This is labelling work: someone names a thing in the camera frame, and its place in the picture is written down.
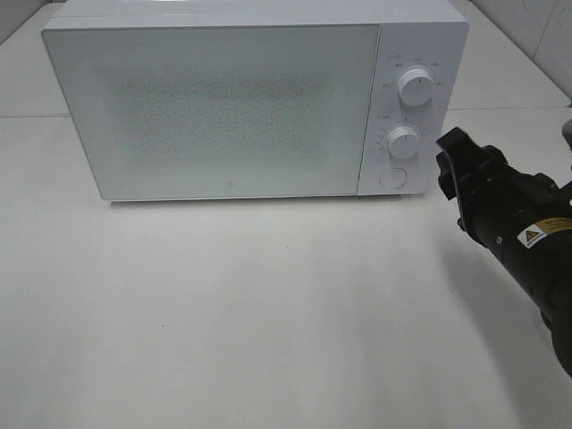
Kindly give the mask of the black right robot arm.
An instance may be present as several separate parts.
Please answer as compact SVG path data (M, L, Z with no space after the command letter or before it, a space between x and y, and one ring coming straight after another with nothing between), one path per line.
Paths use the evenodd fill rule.
M488 249L540 309L555 355L571 371L571 186L520 172L459 127L437 140L439 186L458 226Z

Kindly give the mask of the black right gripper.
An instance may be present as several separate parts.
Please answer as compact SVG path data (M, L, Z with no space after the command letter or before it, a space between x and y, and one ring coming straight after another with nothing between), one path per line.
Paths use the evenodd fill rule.
M486 248L513 246L517 203L509 180L515 170L502 152L477 146L459 127L438 138L437 146L438 184L447 199L457 198L464 231Z

